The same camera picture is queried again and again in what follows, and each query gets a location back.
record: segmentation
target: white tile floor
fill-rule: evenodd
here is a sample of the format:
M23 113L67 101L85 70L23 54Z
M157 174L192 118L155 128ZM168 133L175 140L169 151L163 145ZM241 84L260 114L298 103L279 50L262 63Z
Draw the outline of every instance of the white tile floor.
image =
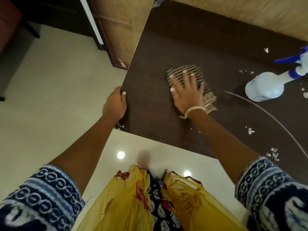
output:
M114 89L122 84L125 70L112 67L106 52L93 39L41 27L0 103L0 199L16 189L41 165L64 151L96 120ZM86 211L118 170L137 163L140 150L151 152L151 168L165 168L200 180L239 220L246 210L233 197L234 185L218 160L113 130L94 175L83 195ZM117 152L125 157L117 159Z

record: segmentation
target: left hand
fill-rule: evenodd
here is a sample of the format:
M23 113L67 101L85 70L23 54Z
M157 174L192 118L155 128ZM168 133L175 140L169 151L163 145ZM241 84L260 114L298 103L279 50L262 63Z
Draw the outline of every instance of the left hand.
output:
M103 116L109 116L117 123L126 111L126 92L120 94L121 86L118 86L110 93L103 107Z

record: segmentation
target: dark brown wooden board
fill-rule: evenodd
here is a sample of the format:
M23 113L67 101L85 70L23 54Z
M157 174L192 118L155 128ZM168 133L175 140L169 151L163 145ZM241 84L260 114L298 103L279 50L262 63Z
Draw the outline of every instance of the dark brown wooden board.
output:
M128 110L124 131L215 157L189 120L178 118L166 71L187 64L202 67L218 100L210 115L249 147L266 155L278 148L277 164L295 179L308 183L308 90L305 77L285 85L281 97L252 105L244 86L256 75L283 73L294 65L273 64L276 58L297 54L307 42L173 1L151 10L122 90ZM291 135L270 115L274 116ZM249 135L248 128L255 133Z

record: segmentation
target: hand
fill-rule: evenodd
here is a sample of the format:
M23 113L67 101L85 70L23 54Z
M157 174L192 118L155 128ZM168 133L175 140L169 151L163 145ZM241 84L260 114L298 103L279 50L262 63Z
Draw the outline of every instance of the hand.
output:
M173 84L170 91L174 100L174 105L182 114L185 114L191 107L203 106L202 94L204 82L201 83L198 89L194 73L190 74L189 82L187 70L183 70L184 87L173 75L170 75L170 79Z
M118 86L110 93L103 107L103 116L109 116L117 123L126 111L126 92L120 94L121 86Z

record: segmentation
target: bottle label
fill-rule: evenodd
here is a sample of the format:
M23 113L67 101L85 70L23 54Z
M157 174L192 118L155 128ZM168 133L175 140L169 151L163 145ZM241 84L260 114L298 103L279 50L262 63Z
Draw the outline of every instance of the bottle label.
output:
M269 100L270 98L266 97L266 96L257 96L253 98L255 101L264 101L264 100Z

